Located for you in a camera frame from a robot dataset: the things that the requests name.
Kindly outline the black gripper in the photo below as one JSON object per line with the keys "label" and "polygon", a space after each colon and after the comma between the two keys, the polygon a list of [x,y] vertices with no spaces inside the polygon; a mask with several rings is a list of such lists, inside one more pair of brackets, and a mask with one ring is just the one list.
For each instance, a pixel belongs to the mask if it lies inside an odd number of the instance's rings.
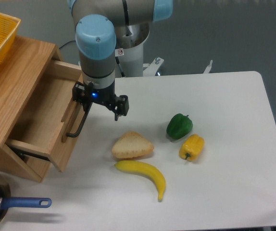
{"label": "black gripper", "polygon": [[79,103],[84,112],[89,112],[92,103],[105,106],[114,113],[114,120],[126,116],[129,110],[127,95],[115,95],[115,83],[103,89],[96,89],[93,83],[76,82],[72,88],[72,100]]}

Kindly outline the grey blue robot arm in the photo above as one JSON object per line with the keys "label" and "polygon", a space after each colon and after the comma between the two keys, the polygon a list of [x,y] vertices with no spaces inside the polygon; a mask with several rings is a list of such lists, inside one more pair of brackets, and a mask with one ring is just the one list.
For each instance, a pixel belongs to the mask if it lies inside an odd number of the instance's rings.
{"label": "grey blue robot arm", "polygon": [[143,75],[143,44],[149,25],[168,19],[171,0],[70,0],[83,80],[73,100],[88,112],[93,103],[116,117],[129,110],[128,97],[114,92],[116,77]]}

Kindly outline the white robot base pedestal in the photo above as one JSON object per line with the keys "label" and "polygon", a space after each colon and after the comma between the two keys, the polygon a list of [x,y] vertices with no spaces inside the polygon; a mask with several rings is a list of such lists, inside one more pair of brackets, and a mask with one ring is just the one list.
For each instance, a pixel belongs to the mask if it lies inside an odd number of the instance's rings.
{"label": "white robot base pedestal", "polygon": [[123,51],[116,57],[116,77],[143,76],[144,43],[150,33],[149,23],[115,28],[116,49]]}

